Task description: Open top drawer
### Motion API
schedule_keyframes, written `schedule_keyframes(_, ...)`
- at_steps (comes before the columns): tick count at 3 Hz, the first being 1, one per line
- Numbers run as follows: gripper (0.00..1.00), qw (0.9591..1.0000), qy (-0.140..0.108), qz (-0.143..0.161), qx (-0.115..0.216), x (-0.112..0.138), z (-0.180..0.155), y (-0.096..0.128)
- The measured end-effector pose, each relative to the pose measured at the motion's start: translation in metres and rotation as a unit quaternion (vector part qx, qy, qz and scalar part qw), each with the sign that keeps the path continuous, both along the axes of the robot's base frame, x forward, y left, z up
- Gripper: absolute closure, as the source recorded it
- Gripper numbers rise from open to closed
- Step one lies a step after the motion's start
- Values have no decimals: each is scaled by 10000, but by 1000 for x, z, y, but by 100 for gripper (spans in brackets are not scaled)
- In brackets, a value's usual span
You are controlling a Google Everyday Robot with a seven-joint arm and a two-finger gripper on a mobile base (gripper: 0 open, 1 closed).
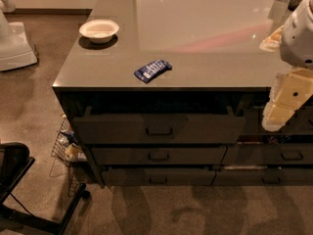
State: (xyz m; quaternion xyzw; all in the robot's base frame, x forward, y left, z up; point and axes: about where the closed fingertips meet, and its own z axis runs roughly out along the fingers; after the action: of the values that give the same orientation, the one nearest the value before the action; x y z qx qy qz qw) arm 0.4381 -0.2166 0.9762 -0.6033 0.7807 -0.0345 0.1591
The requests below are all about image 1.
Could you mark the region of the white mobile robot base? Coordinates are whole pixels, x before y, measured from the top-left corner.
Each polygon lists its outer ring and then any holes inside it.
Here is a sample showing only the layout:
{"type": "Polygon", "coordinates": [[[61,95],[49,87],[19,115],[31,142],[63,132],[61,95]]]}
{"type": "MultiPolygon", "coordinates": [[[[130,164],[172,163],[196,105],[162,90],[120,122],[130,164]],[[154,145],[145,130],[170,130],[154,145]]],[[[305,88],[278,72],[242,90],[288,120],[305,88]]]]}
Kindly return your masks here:
{"type": "Polygon", "coordinates": [[[25,30],[24,23],[9,23],[5,13],[16,10],[14,0],[0,0],[0,71],[10,71],[38,62],[38,54],[25,30]]]}

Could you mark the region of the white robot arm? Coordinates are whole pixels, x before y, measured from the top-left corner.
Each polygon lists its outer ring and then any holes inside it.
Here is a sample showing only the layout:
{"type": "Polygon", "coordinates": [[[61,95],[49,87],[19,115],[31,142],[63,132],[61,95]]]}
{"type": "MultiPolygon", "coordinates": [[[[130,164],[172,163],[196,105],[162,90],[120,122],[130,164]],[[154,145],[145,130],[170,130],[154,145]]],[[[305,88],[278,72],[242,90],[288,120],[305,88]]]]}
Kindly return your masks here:
{"type": "Polygon", "coordinates": [[[302,0],[259,48],[279,50],[282,61],[292,66],[290,72],[277,74],[263,110],[262,126],[274,132],[313,96],[313,0],[302,0]]]}

